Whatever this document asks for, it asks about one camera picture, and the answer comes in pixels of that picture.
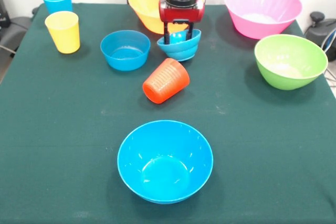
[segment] floor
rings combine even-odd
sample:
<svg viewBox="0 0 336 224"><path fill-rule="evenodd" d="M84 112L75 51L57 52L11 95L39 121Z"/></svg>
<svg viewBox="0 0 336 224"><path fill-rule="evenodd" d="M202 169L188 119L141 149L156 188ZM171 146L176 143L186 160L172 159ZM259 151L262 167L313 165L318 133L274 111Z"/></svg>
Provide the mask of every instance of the floor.
<svg viewBox="0 0 336 224"><path fill-rule="evenodd" d="M336 98L336 60L328 64L328 70L324 76Z"/></svg>

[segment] blue bowl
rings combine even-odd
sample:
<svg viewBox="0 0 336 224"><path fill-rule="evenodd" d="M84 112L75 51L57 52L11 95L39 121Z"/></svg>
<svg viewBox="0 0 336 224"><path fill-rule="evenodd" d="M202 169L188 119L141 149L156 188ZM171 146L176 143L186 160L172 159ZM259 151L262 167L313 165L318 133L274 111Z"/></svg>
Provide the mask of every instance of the blue bowl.
<svg viewBox="0 0 336 224"><path fill-rule="evenodd" d="M198 130L160 120L133 130L122 142L117 162L122 180L134 193L153 203L172 204L203 187L214 161Z"/></svg>
<svg viewBox="0 0 336 224"><path fill-rule="evenodd" d="M151 42L138 31L121 30L107 35L100 49L107 63L120 71L131 71L142 67L147 61Z"/></svg>
<svg viewBox="0 0 336 224"><path fill-rule="evenodd" d="M201 31L194 29L192 38L185 40L187 30L170 34L170 44L165 45L163 37L157 41L157 45L164 51L168 57L177 61L184 61L193 58L198 49L198 43L201 39Z"/></svg>

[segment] green bowl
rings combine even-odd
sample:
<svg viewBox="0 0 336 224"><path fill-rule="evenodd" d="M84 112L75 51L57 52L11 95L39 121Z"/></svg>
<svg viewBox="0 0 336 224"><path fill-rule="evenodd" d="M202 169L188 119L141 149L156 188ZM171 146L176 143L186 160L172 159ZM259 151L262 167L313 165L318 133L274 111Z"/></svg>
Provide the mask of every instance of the green bowl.
<svg viewBox="0 0 336 224"><path fill-rule="evenodd" d="M281 90L311 83L328 66L327 55L318 45L295 35L265 37L256 44L254 54L263 78Z"/></svg>

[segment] pink bowl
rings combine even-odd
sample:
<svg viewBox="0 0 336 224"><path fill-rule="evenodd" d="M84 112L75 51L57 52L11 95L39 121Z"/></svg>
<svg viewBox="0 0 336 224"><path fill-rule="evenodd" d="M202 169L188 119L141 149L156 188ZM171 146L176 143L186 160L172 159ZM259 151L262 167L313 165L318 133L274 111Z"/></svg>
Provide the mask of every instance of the pink bowl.
<svg viewBox="0 0 336 224"><path fill-rule="evenodd" d="M302 11L300 0L225 0L225 4L236 29L253 39L282 33Z"/></svg>

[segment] robotic arm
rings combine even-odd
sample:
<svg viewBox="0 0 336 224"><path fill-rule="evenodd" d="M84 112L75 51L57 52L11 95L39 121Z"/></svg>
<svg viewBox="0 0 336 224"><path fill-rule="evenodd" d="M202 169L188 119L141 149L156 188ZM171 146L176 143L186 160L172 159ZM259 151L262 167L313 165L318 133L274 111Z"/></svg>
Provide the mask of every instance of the robotic arm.
<svg viewBox="0 0 336 224"><path fill-rule="evenodd" d="M164 24L164 43L169 44L168 23L188 24L186 40L191 39L194 23L203 18L203 0L160 0L160 19Z"/></svg>

